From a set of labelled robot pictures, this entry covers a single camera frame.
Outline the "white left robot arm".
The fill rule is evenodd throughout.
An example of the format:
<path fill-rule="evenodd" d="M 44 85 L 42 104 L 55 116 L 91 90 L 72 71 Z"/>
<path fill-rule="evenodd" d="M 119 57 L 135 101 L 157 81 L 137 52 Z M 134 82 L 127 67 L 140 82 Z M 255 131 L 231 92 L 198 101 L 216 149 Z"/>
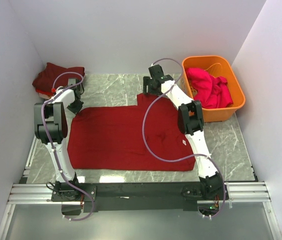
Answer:
<path fill-rule="evenodd" d="M 83 79 L 83 76 L 81 79 L 69 78 L 66 87 L 53 88 L 49 100 L 34 105 L 34 133 L 47 148 L 56 173 L 56 181 L 51 184 L 52 193 L 69 201 L 77 200 L 81 189 L 67 152 L 65 109 L 74 114 L 82 109 Z"/>

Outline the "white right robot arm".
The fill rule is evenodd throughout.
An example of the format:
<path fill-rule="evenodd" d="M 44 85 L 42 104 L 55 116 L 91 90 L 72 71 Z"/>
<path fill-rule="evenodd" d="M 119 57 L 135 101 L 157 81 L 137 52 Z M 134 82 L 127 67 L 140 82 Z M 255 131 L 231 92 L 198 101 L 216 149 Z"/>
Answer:
<path fill-rule="evenodd" d="M 142 122 L 142 138 L 148 152 L 156 159 L 176 163 L 194 157 L 198 165 L 200 194 L 210 200 L 219 196 L 222 191 L 226 197 L 225 181 L 219 167 L 212 160 L 204 136 L 204 118 L 201 102 L 187 96 L 170 75 L 165 75 L 159 64 L 151 64 L 149 76 L 143 77 L 143 93 L 155 94 L 158 97 L 148 106 Z M 178 129 L 185 136 L 192 149 L 192 154 L 179 159 L 168 160 L 157 156 L 149 147 L 145 137 L 147 115 L 152 106 L 160 99 L 167 97 L 178 111 Z"/>

